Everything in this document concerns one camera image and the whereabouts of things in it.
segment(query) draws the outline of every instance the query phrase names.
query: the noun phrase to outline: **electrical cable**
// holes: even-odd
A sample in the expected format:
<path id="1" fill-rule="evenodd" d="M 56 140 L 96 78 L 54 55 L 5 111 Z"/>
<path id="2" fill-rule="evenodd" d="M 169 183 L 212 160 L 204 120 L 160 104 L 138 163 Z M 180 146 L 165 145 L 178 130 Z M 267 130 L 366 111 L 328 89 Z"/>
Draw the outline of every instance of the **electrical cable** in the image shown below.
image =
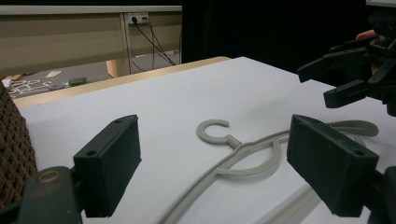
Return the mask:
<path id="1" fill-rule="evenodd" d="M 134 62 L 132 62 L 132 63 L 133 63 L 134 66 L 135 66 L 137 69 L 139 69 L 141 72 L 147 72 L 146 70 L 139 68 L 139 67 L 136 65 L 136 63 L 134 63 Z"/>
<path id="2" fill-rule="evenodd" d="M 161 46 L 160 41 L 158 41 L 158 38 L 157 38 L 157 36 L 154 34 L 154 31 L 153 31 L 153 29 L 152 29 L 151 21 L 149 20 L 149 18 L 146 18 L 146 17 L 145 17 L 145 18 L 143 18 L 143 20 L 146 20 L 146 21 L 147 21 L 147 23 L 148 23 L 148 28 L 150 29 L 152 35 L 154 35 L 154 38 L 155 38 L 155 40 L 157 41 L 158 46 L 160 46 L 160 49 L 162 50 L 163 55 L 164 55 L 167 59 L 169 59 L 169 61 L 172 62 L 173 65 L 176 65 L 176 64 L 168 57 L 168 55 L 165 53 L 165 50 L 163 49 L 163 46 Z"/>
<path id="3" fill-rule="evenodd" d="M 180 36 L 178 38 L 178 63 L 179 64 L 181 64 L 181 37 L 182 37 L 182 32 L 180 31 Z"/>
<path id="4" fill-rule="evenodd" d="M 135 18 L 132 18 L 134 25 L 136 26 L 136 29 L 140 32 L 140 34 L 142 34 L 147 41 L 152 44 L 152 46 L 159 51 L 159 55 L 166 60 L 167 62 L 169 62 L 172 65 L 176 65 L 169 57 L 167 57 L 166 53 L 164 53 L 161 49 L 159 49 L 157 46 L 155 46 L 155 44 L 153 42 L 151 42 L 151 40 L 143 33 L 142 30 L 140 30 L 139 26 L 137 25 L 137 21 L 135 20 Z"/>

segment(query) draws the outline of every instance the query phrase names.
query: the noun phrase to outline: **white table surface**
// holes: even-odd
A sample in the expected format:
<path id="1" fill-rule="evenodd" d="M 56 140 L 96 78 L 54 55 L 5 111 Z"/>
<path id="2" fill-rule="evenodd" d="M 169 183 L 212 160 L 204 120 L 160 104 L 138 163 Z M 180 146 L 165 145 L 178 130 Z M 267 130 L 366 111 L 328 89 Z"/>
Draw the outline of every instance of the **white table surface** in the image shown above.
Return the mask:
<path id="1" fill-rule="evenodd" d="M 59 165 L 71 168 L 73 156 L 110 121 L 136 114 L 142 162 L 113 216 L 85 218 L 82 214 L 83 222 L 155 223 L 198 176 L 232 152 L 229 146 L 211 145 L 196 135 L 197 126 L 207 119 L 230 122 L 228 128 L 209 127 L 209 134 L 229 133 L 242 143 L 287 130 L 292 114 L 323 122 L 365 119 L 380 130 L 376 137 L 363 138 L 380 156 L 378 171 L 395 165 L 396 118 L 370 98 L 328 109 L 322 93 L 329 89 L 312 80 L 300 83 L 297 75 L 241 57 L 24 107 L 21 113 L 39 170 Z M 281 161 L 272 176 L 220 177 L 178 223 L 265 223 L 307 187 L 286 161 L 287 143 L 281 146 Z M 256 166 L 266 157 L 268 153 L 260 151 L 235 167 Z M 332 216 L 319 205 L 302 222 L 348 219 Z M 353 221 L 366 223 L 366 215 Z"/>

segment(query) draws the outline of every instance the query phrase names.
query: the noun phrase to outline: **wall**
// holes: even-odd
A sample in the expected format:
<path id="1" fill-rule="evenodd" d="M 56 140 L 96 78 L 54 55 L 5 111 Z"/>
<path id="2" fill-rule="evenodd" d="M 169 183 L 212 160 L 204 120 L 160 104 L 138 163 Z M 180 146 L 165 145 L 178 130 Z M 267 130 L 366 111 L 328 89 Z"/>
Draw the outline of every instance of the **wall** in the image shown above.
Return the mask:
<path id="1" fill-rule="evenodd" d="M 0 6 L 0 77 L 103 61 L 113 77 L 132 74 L 131 57 L 152 52 L 126 19 L 139 11 L 149 12 L 164 50 L 179 49 L 180 6 Z"/>

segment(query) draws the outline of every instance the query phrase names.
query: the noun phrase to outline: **hanger hook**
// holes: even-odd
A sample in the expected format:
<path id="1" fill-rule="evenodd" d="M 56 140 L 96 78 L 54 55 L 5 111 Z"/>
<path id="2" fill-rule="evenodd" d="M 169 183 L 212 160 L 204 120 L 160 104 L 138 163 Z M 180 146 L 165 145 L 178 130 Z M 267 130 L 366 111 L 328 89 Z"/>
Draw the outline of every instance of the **hanger hook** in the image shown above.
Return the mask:
<path id="1" fill-rule="evenodd" d="M 217 144 L 217 145 L 228 144 L 232 148 L 237 148 L 239 145 L 241 145 L 241 142 L 239 142 L 237 139 L 235 139 L 233 136 L 231 136 L 229 134 L 225 135 L 224 137 L 213 137 L 213 136 L 208 135 L 205 132 L 205 129 L 210 125 L 220 125 L 223 127 L 228 127 L 229 122 L 224 119 L 209 119 L 209 120 L 206 120 L 206 121 L 200 123 L 197 128 L 197 134 L 202 140 L 204 140 L 208 143 Z"/>

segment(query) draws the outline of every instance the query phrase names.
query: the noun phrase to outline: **wall socket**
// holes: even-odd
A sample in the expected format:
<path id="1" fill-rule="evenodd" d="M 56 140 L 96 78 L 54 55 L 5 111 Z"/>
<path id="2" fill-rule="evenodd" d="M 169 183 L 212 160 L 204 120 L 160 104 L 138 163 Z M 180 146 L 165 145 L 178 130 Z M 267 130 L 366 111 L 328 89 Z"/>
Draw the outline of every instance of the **wall socket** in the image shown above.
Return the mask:
<path id="1" fill-rule="evenodd" d="M 134 24 L 132 21 L 132 18 L 135 17 L 137 23 L 146 23 L 146 20 L 143 20 L 143 18 L 149 18 L 149 13 L 148 12 L 131 12 L 128 13 L 128 24 Z"/>

